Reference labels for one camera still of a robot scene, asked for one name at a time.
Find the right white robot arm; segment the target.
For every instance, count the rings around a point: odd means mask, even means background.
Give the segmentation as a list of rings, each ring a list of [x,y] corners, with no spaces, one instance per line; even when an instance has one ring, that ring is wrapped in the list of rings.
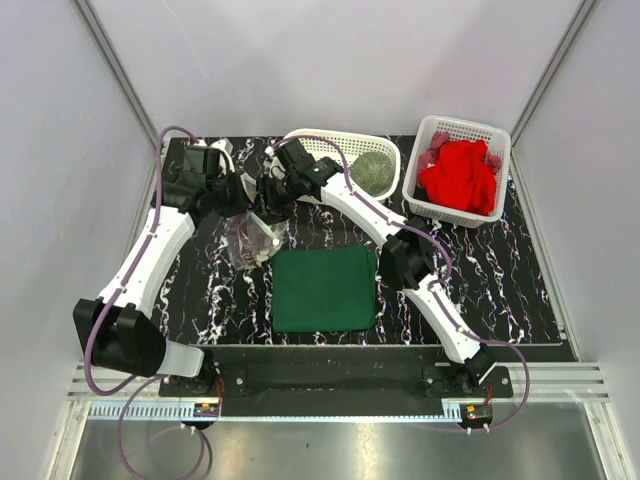
[[[314,135],[294,135],[265,149],[282,169],[280,177],[258,181],[259,201],[268,213],[310,196],[339,211],[380,248],[378,271],[389,287],[402,292],[427,320],[448,360],[458,368],[454,384],[466,396],[476,396],[490,383],[496,360],[487,340],[480,339],[446,297],[431,249],[442,246],[424,223],[388,209],[359,187],[343,151],[335,142]]]

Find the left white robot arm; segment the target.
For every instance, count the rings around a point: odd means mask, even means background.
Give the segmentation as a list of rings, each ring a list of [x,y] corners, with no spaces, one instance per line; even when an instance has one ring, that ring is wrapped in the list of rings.
[[[125,373],[130,380],[181,377],[196,396],[214,388],[216,372],[204,364],[204,351],[166,339],[151,318],[169,268],[200,222],[211,213],[233,216],[246,205],[231,153],[227,139],[188,145],[176,180],[159,183],[145,226],[114,278],[96,299],[76,303],[72,317],[93,393],[120,390],[99,387],[94,367]]]

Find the green fake melon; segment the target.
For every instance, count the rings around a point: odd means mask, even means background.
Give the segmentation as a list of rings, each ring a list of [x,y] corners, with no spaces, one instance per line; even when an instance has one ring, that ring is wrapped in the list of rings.
[[[392,185],[394,166],[381,152],[361,154],[349,167],[352,180],[373,197],[384,194]]]

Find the clear zip top bag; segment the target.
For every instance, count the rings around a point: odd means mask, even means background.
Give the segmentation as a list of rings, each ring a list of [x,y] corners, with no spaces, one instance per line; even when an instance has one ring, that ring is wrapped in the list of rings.
[[[258,259],[263,260],[263,264],[267,263],[283,246],[284,236],[288,229],[288,221],[283,221],[274,224],[267,224],[262,221],[255,213],[252,213],[256,217],[257,226],[250,231],[254,245],[258,250]]]

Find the red fake grape bunch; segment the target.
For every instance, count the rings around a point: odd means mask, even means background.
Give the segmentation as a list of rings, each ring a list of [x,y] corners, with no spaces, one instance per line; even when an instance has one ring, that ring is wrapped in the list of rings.
[[[250,235],[250,231],[256,226],[256,217],[252,213],[237,215],[227,221],[227,247],[230,260],[236,269],[262,266],[263,260],[258,259],[258,250]]]

